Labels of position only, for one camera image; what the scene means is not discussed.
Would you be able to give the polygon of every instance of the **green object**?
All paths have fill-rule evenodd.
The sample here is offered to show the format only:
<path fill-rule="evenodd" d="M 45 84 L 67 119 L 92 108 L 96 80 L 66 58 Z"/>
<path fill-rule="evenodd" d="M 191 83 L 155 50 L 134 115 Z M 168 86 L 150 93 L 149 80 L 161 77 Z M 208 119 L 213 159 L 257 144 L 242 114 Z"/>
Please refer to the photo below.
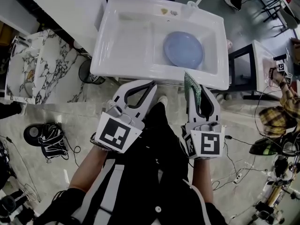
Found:
<path fill-rule="evenodd" d="M 185 74 L 184 74 L 184 95 L 185 95 L 187 102 L 188 102 L 190 88 L 192 88 L 194 90 L 194 93 L 196 94 L 197 107 L 200 107 L 201 90 L 202 89 L 201 89 L 200 85 L 195 81 L 195 79 L 190 74 L 185 72 Z"/>

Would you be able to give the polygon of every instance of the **forearm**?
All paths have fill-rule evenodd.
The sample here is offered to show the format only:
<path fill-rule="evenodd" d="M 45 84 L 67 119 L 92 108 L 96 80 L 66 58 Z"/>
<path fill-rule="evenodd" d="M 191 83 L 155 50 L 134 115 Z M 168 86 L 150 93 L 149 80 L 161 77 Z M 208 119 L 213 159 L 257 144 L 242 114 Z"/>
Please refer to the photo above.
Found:
<path fill-rule="evenodd" d="M 192 184 L 199 189 L 206 203 L 213 203 L 209 160 L 195 160 Z"/>
<path fill-rule="evenodd" d="M 75 172 L 69 188 L 87 192 L 101 172 L 107 152 L 94 146 Z"/>

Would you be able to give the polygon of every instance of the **concrete floor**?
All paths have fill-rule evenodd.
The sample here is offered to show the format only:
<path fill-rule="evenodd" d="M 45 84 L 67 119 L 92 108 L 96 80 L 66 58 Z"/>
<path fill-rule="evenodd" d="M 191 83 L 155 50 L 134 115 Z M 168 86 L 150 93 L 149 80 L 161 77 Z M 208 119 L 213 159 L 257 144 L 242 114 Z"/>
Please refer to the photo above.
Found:
<path fill-rule="evenodd" d="M 177 1 L 186 3 L 189 0 Z M 271 27 L 278 25 L 280 22 L 269 21 L 263 23 L 262 20 L 266 18 L 266 14 L 260 14 L 261 7 L 262 5 L 257 0 L 245 3 L 239 12 L 234 12 L 223 0 L 203 0 L 200 4 L 201 9 L 224 18 L 227 38 L 233 42 L 232 51 L 240 49 L 256 39 L 275 54 L 280 55 L 285 52 L 285 46 L 293 33 L 288 31 L 277 38 L 273 38 L 272 36 L 279 31 L 272 30 Z M 89 84 L 88 87 L 89 93 L 86 103 L 28 105 L 23 116 L 15 115 L 0 120 L 0 135 L 8 136 L 15 143 L 29 169 L 41 199 L 53 197 L 58 191 L 66 189 L 68 184 L 65 181 L 64 169 L 67 171 L 69 179 L 71 179 L 77 166 L 72 152 L 69 154 L 68 161 L 55 158 L 47 164 L 40 148 L 32 147 L 24 141 L 23 131 L 32 123 L 60 122 L 70 145 L 72 147 L 81 146 L 81 152 L 76 155 L 77 162 L 81 163 L 92 147 L 89 139 L 97 129 L 102 107 L 117 90 L 117 87 L 110 81 L 102 85 Z M 169 99 L 166 110 L 169 123 L 175 133 L 181 136 L 180 126 L 187 122 L 184 95 L 178 94 L 175 87 L 160 86 L 156 97 L 162 94 L 166 94 Z M 260 138 L 258 132 L 249 126 L 234 123 L 230 119 L 222 120 L 222 124 L 227 126 L 227 135 L 239 140 L 253 143 Z M 254 156 L 248 153 L 249 146 L 234 140 L 228 141 L 227 144 L 229 157 L 235 162 L 236 169 L 245 166 L 249 168 L 248 164 L 251 164 L 254 160 Z M 28 183 L 32 186 L 27 170 L 15 147 L 10 143 L 7 146 L 12 167 L 19 181 L 22 184 Z M 273 157 L 256 157 L 254 168 L 258 170 L 270 169 L 272 161 Z M 226 150 L 224 150 L 224 155 L 221 158 L 211 160 L 213 181 L 219 180 L 220 186 L 234 180 L 234 175 L 229 176 L 232 171 L 233 165 L 226 156 Z M 242 176 L 246 175 L 246 172 L 246 170 L 242 171 Z M 192 167 L 189 167 L 190 180 L 191 177 Z M 240 214 L 258 201 L 266 178 L 267 176 L 263 172 L 250 171 L 239 185 L 228 183 L 214 192 L 215 205 L 227 222 L 230 221 L 231 225 L 247 224 L 253 213 L 252 208 L 235 219 L 231 220 L 231 217 Z"/>

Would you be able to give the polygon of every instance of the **yellow sticker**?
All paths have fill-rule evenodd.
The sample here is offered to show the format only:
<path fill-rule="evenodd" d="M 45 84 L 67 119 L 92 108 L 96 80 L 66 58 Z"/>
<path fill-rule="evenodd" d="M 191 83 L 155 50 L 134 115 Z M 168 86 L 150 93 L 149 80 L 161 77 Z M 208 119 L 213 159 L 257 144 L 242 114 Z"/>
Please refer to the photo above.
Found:
<path fill-rule="evenodd" d="M 165 14 L 168 12 L 168 9 L 162 8 L 162 9 L 161 9 L 161 12 L 163 13 L 163 15 L 165 15 Z"/>

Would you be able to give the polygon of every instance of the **black and white sneaker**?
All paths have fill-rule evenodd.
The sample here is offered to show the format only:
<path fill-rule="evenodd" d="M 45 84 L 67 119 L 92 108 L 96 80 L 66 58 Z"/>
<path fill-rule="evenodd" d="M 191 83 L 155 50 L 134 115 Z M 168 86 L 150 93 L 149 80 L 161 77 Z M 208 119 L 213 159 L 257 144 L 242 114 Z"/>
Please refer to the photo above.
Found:
<path fill-rule="evenodd" d="M 237 10 L 237 11 L 240 11 L 240 9 L 236 8 L 236 7 L 231 3 L 230 0 L 224 0 L 224 1 L 225 1 L 225 3 L 226 3 L 228 6 L 230 6 L 231 8 L 233 8 L 233 9 L 235 9 L 235 10 Z"/>

